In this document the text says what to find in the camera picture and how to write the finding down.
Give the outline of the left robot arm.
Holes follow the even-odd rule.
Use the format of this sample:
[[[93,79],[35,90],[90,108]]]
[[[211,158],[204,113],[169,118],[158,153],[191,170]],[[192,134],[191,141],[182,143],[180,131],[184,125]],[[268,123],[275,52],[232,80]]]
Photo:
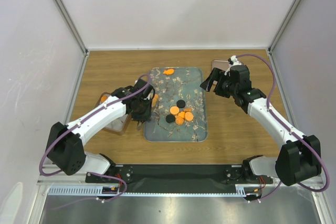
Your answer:
[[[39,164],[43,171],[45,159],[49,159],[68,176],[76,173],[95,173],[103,182],[115,178],[114,162],[103,154],[92,154],[84,146],[99,131],[113,121],[128,116],[142,124],[151,118],[155,89],[150,80],[139,78],[134,85],[121,87],[103,96],[98,105],[84,116],[66,124],[55,123],[49,133],[45,153]]]

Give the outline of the rose gold tin lid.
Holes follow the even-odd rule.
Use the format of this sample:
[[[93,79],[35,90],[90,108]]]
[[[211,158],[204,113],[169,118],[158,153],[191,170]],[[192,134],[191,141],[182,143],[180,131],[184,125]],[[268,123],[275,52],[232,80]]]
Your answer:
[[[225,74],[223,76],[225,76],[226,78],[228,77],[228,73],[226,71],[229,70],[229,64],[227,60],[213,60],[212,69],[213,68],[220,68],[222,70],[225,70]],[[216,86],[217,83],[218,83],[218,80],[214,82],[213,86]]]

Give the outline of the orange swirl cookie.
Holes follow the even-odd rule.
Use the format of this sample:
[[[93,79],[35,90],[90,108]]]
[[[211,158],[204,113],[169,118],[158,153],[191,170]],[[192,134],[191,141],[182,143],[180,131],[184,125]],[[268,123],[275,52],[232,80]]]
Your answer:
[[[184,123],[184,119],[183,119],[182,117],[178,116],[178,117],[176,117],[176,119],[175,119],[175,123],[176,123],[177,125],[182,125],[182,124]]]

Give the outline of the plain orange round cookie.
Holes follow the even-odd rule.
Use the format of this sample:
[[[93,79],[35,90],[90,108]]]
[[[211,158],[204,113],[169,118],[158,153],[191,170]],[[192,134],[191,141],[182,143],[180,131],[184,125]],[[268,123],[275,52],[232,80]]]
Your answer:
[[[152,101],[153,104],[155,104],[157,102],[158,98],[159,98],[158,94],[155,94],[154,97],[153,97],[153,101]]]

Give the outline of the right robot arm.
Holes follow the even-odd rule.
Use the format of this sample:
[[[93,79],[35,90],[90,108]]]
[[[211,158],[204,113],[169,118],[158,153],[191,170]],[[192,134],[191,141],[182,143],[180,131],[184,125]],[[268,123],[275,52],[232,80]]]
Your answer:
[[[254,156],[245,160],[248,166],[242,178],[254,183],[261,175],[277,177],[286,186],[298,184],[321,174],[320,142],[293,127],[268,102],[266,95],[253,88],[246,65],[236,65],[227,71],[213,68],[200,87],[216,95],[233,98],[236,105],[254,118],[280,148],[277,158]]]

